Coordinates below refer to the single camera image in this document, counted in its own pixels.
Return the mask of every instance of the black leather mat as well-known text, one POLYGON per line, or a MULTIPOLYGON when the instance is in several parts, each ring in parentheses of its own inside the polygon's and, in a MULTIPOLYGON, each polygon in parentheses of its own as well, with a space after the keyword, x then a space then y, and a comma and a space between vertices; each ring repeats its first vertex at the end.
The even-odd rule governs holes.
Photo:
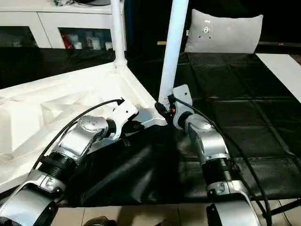
MULTIPOLYGON (((1 88, 107 63, 112 53, 1 49, 1 88)), ((158 98, 163 57, 128 58, 128 67, 158 98)), ((301 197, 301 104, 256 55, 182 54, 176 86, 218 121, 249 157, 270 199, 301 197)), ((71 206, 206 202, 205 182, 189 139, 154 126, 87 157, 70 181, 71 206)), ((227 141, 247 183, 258 188, 227 141)))

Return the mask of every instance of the gray pillow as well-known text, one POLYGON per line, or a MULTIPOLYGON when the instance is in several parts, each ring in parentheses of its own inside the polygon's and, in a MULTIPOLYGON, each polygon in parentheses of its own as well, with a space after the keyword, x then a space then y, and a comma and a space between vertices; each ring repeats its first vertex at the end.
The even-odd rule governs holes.
POLYGON ((214 17, 193 9, 185 52, 253 53, 260 38, 262 19, 263 15, 214 17))

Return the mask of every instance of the white pole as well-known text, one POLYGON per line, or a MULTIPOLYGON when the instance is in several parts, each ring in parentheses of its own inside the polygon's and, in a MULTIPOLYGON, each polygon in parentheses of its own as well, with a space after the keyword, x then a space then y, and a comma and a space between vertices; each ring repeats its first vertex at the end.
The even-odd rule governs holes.
POLYGON ((121 22, 120 0, 111 0, 113 15, 113 32, 114 32, 114 48, 115 48, 115 65, 116 67, 124 66, 127 61, 124 55, 123 32, 121 22))
POLYGON ((167 96, 172 94, 174 88, 175 72, 180 54, 188 2, 189 0, 173 0, 173 6, 171 9, 159 93, 159 102, 168 108, 169 102, 167 96))

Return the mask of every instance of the tiled floor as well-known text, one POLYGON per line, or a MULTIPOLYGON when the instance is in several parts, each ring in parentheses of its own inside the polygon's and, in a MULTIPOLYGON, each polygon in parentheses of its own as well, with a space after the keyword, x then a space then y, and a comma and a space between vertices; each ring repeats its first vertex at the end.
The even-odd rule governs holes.
MULTIPOLYGON (((271 209, 293 200, 270 201, 271 209)), ((97 208, 60 209, 52 226, 82 226, 88 220, 106 216, 116 220, 118 226, 155 226, 163 220, 171 221, 172 226, 206 226, 206 207, 208 204, 179 204, 157 206, 109 206, 97 208)), ((253 203, 256 212, 260 210, 253 203)), ((301 207, 285 212, 293 226, 301 226, 301 207)), ((260 217, 262 226, 265 220, 260 217)), ((289 226, 284 214, 273 216, 273 226, 289 226)))

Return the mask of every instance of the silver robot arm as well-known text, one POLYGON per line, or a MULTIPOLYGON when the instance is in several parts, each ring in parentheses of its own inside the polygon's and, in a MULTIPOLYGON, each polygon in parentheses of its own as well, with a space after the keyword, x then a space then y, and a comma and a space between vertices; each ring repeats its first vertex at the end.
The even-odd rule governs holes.
MULTIPOLYGON (((174 88, 175 98, 192 105, 187 85, 174 88)), ((173 124, 183 129, 199 156, 206 191, 213 204, 207 208, 209 226, 260 226, 238 169, 222 135, 207 119, 174 102, 173 124)))
POLYGON ((0 208, 0 225, 49 226, 58 210, 56 202, 62 197, 75 169, 97 141, 116 140, 122 126, 138 113, 135 106, 124 101, 111 117, 83 116, 75 128, 62 136, 48 156, 40 160, 0 208))

